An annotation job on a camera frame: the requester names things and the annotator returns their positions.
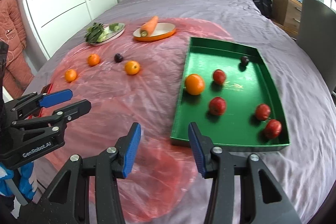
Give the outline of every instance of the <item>purple bed sheet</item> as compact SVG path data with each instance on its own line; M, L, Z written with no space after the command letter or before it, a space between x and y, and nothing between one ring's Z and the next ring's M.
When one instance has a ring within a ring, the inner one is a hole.
M237 43L257 47L272 74L285 111L291 145L278 152L258 153L280 182L303 224L327 197L336 179L336 110L321 74L308 55L252 0L123 0L96 22L123 22L146 16L190 17L221 25ZM86 27L70 38L41 68L26 93L49 83L65 54L83 42ZM45 159L36 161L37 177L48 185L56 174ZM234 221L239 222L240 186L235 180ZM153 224L201 224L211 180L199 175L179 205Z

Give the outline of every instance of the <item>silver bolt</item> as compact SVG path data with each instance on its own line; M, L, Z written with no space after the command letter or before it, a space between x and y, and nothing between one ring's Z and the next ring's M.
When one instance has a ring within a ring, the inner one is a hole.
M256 154L252 154L252 155L250 155L250 159L253 160L253 161L258 161L259 157Z
M215 146L212 151L216 154L220 154L221 152L223 152L223 149L219 146Z
M108 149L106 149L106 152L109 154L113 154L115 152L117 152L117 149L115 147L109 147Z
M79 160L79 156L78 156L78 155L72 155L72 156L70 157L70 160L71 160L71 161L77 161L77 160Z

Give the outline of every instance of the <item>red plastic sheet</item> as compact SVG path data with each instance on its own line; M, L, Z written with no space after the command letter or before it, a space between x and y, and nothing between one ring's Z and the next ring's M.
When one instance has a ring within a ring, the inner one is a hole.
M124 34L102 46L83 43L75 47L61 61L51 80L51 92L73 91L72 100L57 108L82 99L92 104L87 115L68 124L65 146L45 156L57 170L73 154L99 154L127 134L133 122L140 123L142 139L132 173L127 179L118 180L123 213L130 222L147 222L171 211L197 175L191 150L172 146L169 141L189 38L232 40L215 23L175 18L159 21L176 25L177 32L172 37L152 43L134 41L133 31L146 20L125 22ZM91 53L101 58L94 67L86 63ZM123 55L123 62L115 63L116 53ZM140 63L137 75L124 72L129 60ZM64 72L70 68L77 71L78 78L69 84ZM44 110L43 115L54 109ZM90 188L91 200L93 189Z

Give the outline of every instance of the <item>orange fruit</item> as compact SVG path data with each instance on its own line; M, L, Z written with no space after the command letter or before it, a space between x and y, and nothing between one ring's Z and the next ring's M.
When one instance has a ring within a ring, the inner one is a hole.
M90 54L89 57L87 58L87 63L89 66L93 67L100 62L100 57L98 54Z
M125 72L128 75L136 75L140 70L140 64L136 61L128 61L125 64Z
M65 72L64 77L67 82L71 83L77 78L77 72L74 69L69 69Z
M185 79L184 84L185 90L190 95L200 95L205 89L205 82L203 78L194 73Z

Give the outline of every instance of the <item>red fruit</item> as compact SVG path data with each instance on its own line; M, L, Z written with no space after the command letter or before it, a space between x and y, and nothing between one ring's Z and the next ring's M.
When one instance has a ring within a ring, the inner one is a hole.
M265 121L269 117L270 114L271 114L271 109L266 104L258 105L254 113L255 117L259 121Z
M213 72L212 78L218 85L223 85L226 80L226 73L221 69L217 69Z
M226 101L221 97L213 98L209 103L209 111L212 115L223 115L226 110Z
M281 129L281 123L278 120L271 119L264 129L264 135L268 139L274 139L280 135Z

